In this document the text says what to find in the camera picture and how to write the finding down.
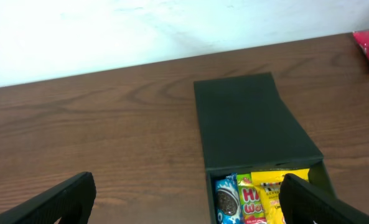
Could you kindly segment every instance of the white wall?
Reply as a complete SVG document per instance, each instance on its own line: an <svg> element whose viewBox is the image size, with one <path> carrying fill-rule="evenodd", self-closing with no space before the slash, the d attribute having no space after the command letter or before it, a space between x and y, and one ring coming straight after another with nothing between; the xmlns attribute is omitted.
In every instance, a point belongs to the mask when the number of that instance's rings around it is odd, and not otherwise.
<svg viewBox="0 0 369 224"><path fill-rule="evenodd" d="M0 86L369 29L369 0L0 0Z"/></svg>

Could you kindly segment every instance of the black box lid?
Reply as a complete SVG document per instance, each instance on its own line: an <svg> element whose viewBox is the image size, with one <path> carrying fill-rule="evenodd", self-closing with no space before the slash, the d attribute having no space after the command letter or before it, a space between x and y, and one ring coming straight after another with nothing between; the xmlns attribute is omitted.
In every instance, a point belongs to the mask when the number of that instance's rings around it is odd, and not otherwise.
<svg viewBox="0 0 369 224"><path fill-rule="evenodd" d="M198 81L194 90L207 171L323 158L270 73Z"/></svg>

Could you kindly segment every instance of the wood grain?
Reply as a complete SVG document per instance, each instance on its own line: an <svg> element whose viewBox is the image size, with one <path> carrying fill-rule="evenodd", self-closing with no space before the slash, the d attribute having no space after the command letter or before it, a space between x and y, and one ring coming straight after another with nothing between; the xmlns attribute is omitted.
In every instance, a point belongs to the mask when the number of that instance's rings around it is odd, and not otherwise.
<svg viewBox="0 0 369 224"><path fill-rule="evenodd" d="M268 71L369 214L369 70L347 34L0 88L0 212L87 170L90 223L208 223L192 83Z"/></svg>

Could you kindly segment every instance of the blue snack wrapper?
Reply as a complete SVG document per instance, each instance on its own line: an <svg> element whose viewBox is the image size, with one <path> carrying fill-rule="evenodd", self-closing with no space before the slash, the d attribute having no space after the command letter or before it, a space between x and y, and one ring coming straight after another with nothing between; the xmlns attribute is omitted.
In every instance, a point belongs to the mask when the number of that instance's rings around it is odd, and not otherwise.
<svg viewBox="0 0 369 224"><path fill-rule="evenodd" d="M219 224L242 224L240 196L236 184L236 174L215 182L217 199L217 221Z"/></svg>

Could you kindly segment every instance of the green snack wrapper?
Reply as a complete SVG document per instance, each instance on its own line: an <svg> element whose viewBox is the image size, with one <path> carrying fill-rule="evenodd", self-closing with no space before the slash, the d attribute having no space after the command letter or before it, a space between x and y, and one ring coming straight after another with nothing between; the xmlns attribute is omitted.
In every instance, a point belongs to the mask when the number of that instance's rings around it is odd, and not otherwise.
<svg viewBox="0 0 369 224"><path fill-rule="evenodd" d="M244 224L267 223L259 195L252 184L251 174L238 174L236 179Z"/></svg>

